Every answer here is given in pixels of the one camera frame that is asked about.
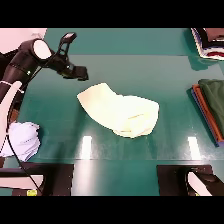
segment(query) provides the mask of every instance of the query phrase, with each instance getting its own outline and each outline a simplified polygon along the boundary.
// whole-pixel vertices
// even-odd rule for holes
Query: stack of folded clothes
[[[224,60],[224,28],[191,28],[202,58]]]
[[[224,147],[224,80],[201,79],[191,92],[217,146]]]

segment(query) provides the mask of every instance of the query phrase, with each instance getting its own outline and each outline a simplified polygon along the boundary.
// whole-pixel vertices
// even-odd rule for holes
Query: green table
[[[64,80],[44,69],[28,86],[19,121],[39,124],[42,143],[30,162],[75,163],[72,195],[158,195],[157,164],[196,160],[211,164],[224,180],[224,149],[214,146],[189,91],[201,78],[223,79],[224,66],[197,56],[190,30],[48,29],[45,39],[56,50],[70,31],[78,34],[70,60],[87,66],[90,80]],[[101,82],[117,93],[159,103],[159,119],[150,135],[119,137],[86,114],[76,96]],[[87,161],[85,136],[92,137]],[[4,167],[12,166],[14,159],[7,159]]]

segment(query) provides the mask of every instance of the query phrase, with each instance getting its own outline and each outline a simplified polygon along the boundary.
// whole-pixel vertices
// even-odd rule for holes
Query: brown cloth
[[[205,28],[208,41],[216,40],[217,38],[224,38],[224,28]]]
[[[224,142],[224,138],[222,137],[222,134],[218,128],[218,125],[216,124],[216,121],[215,121],[215,118],[213,117],[213,115],[211,114],[208,106],[207,106],[207,103],[203,97],[203,94],[201,92],[201,89],[200,89],[200,86],[198,84],[195,84],[193,85],[193,90],[195,92],[195,95],[197,96],[198,98],[198,102],[211,126],[211,129],[213,130],[215,136],[216,136],[216,139],[218,142]]]

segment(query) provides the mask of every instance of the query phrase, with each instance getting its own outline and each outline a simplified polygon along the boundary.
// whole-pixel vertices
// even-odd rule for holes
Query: white wall
[[[0,52],[7,53],[15,50],[25,41],[35,38],[39,33],[43,38],[47,28],[0,28]]]

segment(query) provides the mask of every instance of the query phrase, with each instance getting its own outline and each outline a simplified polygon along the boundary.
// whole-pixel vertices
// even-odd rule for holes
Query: robotic arm
[[[0,149],[6,137],[10,108],[13,108],[16,97],[42,68],[53,69],[63,78],[88,80],[86,67],[75,66],[69,61],[69,46],[76,37],[76,33],[65,34],[57,52],[51,50],[44,40],[36,38],[23,42],[17,50],[0,55],[3,64],[1,70],[5,70],[0,82]]]

